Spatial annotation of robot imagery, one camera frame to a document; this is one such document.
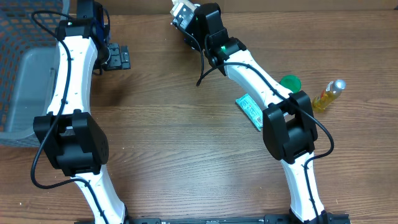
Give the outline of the brown printed snack pouch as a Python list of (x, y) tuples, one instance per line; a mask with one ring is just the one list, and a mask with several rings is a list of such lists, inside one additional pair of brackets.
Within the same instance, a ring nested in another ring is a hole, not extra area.
[(189, 0), (172, 0), (173, 8), (170, 10), (171, 15), (174, 17), (183, 9), (184, 6), (188, 7), (189, 10), (194, 11), (197, 6)]

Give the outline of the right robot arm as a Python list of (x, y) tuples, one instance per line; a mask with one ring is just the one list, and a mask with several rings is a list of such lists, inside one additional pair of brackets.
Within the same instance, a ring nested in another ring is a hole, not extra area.
[(172, 25), (184, 34), (187, 44), (208, 60), (212, 70), (240, 85), (262, 110), (264, 144), (281, 162), (290, 191), (290, 216), (283, 221), (335, 223), (317, 191), (313, 152), (322, 124), (313, 117), (308, 95), (293, 93), (275, 81), (239, 39), (229, 36), (217, 3), (178, 0), (172, 4)]

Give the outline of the mint green snack packet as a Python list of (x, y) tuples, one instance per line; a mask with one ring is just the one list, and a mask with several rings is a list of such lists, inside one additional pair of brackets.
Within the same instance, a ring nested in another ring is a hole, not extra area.
[(240, 107), (244, 114), (250, 119), (252, 124), (258, 131), (263, 128), (262, 110), (257, 103), (248, 95), (245, 94), (235, 100), (235, 103)]

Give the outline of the yellow liquid bottle grey cap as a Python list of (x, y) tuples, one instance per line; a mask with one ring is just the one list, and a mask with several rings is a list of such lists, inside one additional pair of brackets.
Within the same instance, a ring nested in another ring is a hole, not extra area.
[(325, 109), (341, 95), (345, 88), (346, 82), (344, 80), (331, 81), (326, 88), (313, 99), (312, 109), (317, 112), (325, 111)]

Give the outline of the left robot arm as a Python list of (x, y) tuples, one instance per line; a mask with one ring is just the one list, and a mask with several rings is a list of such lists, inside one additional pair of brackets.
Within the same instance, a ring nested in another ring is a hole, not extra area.
[[(55, 90), (46, 114), (34, 118), (40, 147), (30, 178), (40, 189), (76, 183), (93, 212), (93, 223), (130, 223), (106, 167), (107, 137), (90, 112), (94, 71), (130, 69), (128, 47), (110, 43), (108, 11), (94, 0), (78, 1), (76, 17), (60, 16), (58, 27), (51, 33), (60, 56)], [(67, 180), (48, 186), (38, 183), (35, 170), (43, 152)]]

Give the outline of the green white Knorr container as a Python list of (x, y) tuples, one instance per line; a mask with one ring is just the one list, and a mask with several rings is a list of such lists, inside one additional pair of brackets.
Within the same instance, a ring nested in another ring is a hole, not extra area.
[(280, 84), (291, 90), (293, 93), (298, 93), (301, 90), (302, 82), (299, 77), (295, 75), (286, 75), (280, 80)]

